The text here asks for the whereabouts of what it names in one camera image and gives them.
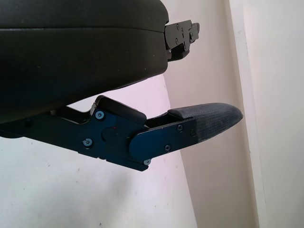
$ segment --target white wall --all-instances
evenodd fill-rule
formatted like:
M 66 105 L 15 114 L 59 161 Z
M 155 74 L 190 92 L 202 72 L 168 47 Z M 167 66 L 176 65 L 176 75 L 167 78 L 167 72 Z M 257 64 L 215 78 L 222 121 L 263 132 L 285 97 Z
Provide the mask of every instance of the white wall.
M 172 107 L 224 102 L 243 109 L 224 1 L 163 2 L 170 23 L 200 23 L 199 39 L 189 55 L 171 62 L 164 74 Z M 181 152 L 199 228 L 255 227 L 242 124 Z
M 148 117 L 170 108 L 163 76 L 106 95 Z M 0 138 L 0 155 L 1 228 L 197 227 L 180 152 L 145 172 L 25 138 Z
M 243 0 L 256 127 L 253 163 L 261 228 L 304 227 L 304 1 Z

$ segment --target black metal bracket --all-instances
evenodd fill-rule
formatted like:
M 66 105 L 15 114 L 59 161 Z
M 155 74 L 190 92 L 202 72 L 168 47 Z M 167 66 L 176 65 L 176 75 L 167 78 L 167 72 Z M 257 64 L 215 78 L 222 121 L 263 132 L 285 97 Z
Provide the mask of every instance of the black metal bracket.
M 198 143 L 196 120 L 165 113 L 153 119 L 105 96 L 88 112 L 69 107 L 0 124 L 0 136 L 27 137 L 135 170 L 151 159 Z
M 167 25 L 165 40 L 168 62 L 186 57 L 190 52 L 190 44 L 199 38 L 200 24 L 191 20 Z

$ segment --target metal arm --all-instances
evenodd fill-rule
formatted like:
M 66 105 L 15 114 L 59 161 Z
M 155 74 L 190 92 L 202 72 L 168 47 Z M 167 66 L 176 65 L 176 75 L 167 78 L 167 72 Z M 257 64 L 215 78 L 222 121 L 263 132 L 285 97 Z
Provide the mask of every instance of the metal arm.
M 86 113 L 64 107 L 0 124 L 0 135 L 28 137 L 143 171 L 152 158 L 202 142 L 241 119 L 231 105 L 203 104 L 147 120 L 145 114 L 99 96 Z

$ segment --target bolt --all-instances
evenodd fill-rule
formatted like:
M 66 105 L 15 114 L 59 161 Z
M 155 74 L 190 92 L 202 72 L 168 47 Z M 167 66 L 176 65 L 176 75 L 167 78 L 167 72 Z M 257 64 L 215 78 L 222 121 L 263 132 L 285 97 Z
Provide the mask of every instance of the bolt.
M 178 126 L 177 126 L 177 130 L 178 130 L 179 132 L 182 132 L 183 129 L 184 129 L 183 125 L 178 125 Z
M 88 147 L 93 144 L 93 141 L 92 141 L 92 139 L 85 139 L 82 141 L 82 143 L 84 144 L 84 146 Z
M 166 146 L 165 146 L 165 151 L 166 151 L 167 153 L 169 153 L 170 150 L 171 150 L 171 146 L 170 146 L 170 145 L 166 145 Z
M 194 128 L 193 128 L 193 129 L 191 129 L 191 131 L 190 131 L 190 135 L 191 135 L 191 136 L 193 136 L 193 137 L 194 137 L 194 136 L 196 136 L 196 132 L 195 132 L 195 129 L 194 129 Z
M 96 114 L 95 114 L 95 117 L 96 117 L 97 120 L 103 119 L 104 116 L 105 116 L 105 114 L 104 114 L 102 111 L 98 111 L 98 112 L 96 112 Z
M 144 163 L 145 165 L 150 165 L 151 159 L 145 160 L 143 163 Z

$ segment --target screw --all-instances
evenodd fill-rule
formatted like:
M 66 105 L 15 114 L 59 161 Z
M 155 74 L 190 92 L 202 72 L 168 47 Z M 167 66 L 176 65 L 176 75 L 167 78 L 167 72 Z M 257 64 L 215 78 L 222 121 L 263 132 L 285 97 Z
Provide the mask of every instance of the screw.
M 182 132 L 183 129 L 184 129 L 183 125 L 178 125 L 178 126 L 177 126 L 177 130 L 178 130 L 179 132 Z
M 145 160 L 143 163 L 144 163 L 145 165 L 150 165 L 151 159 Z
M 95 114 L 95 117 L 96 117 L 97 120 L 103 119 L 104 116 L 105 116 L 105 114 L 104 114 L 102 111 L 98 111 L 98 112 L 96 112 L 96 114 Z
M 166 145 L 166 146 L 165 146 L 165 151 L 166 151 L 167 153 L 169 153 L 169 152 L 170 152 L 170 150 L 171 150 L 171 146 Z
M 92 139 L 85 139 L 82 141 L 82 143 L 84 144 L 84 146 L 88 147 L 93 144 L 93 141 L 92 141 Z
M 193 128 L 193 129 L 191 129 L 191 131 L 190 131 L 190 135 L 191 135 L 191 136 L 193 136 L 193 137 L 194 137 L 194 136 L 196 136 L 196 132 L 195 132 L 195 129 L 194 129 L 194 128 Z

